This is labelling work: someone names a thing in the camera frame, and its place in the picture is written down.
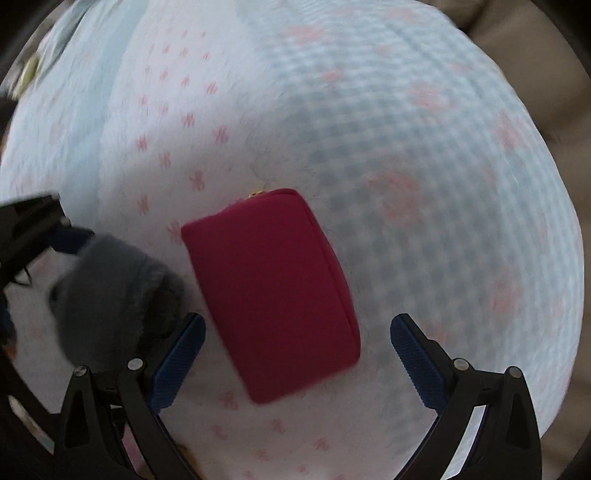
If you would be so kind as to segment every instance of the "gray fabric object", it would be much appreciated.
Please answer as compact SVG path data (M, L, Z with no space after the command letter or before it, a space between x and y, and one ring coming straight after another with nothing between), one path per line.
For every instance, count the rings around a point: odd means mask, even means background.
M138 248L94 237L50 296L62 351L93 372L121 369L170 333L183 281Z

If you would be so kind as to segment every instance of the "red zipper pouch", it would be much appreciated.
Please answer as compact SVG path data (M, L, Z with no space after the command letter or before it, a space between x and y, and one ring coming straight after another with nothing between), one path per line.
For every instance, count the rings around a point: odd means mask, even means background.
M295 190L258 194L185 225L181 234L254 402L271 402L356 364L361 340L349 287Z

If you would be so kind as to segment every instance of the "metal screw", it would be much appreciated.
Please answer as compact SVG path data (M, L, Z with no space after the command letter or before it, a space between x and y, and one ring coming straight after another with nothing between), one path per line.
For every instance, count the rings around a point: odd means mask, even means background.
M139 370L144 366L144 361L141 358L132 358L129 362L127 362L127 368L129 368L132 372Z
M84 365L78 365L74 369L74 376L75 377L84 377L88 372L88 369Z
M509 375L513 378L521 378L523 376L523 372L517 367L509 367Z
M464 360L463 358L456 358L453 361L453 366L461 372L465 372L470 368L470 364L467 362L467 360Z

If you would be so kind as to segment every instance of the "beige couch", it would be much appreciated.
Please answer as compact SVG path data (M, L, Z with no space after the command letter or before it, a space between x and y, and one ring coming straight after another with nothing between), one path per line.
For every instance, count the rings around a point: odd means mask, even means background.
M530 0L423 0L444 11L503 70L544 137L579 214L586 264L583 332L569 391L542 439L556 479L591 430L591 79Z

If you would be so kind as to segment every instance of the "blue gripper pad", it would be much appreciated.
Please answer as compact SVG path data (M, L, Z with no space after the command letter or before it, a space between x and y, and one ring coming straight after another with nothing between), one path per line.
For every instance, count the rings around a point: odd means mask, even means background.
M406 317L410 319L407 314L403 313L392 320L390 324L392 345L423 404L427 408L435 410L437 414L441 414L447 404L443 376L435 367L421 342L406 324Z
M187 325L152 380L150 409L158 413L173 404L195 357L205 341L205 321L199 315Z

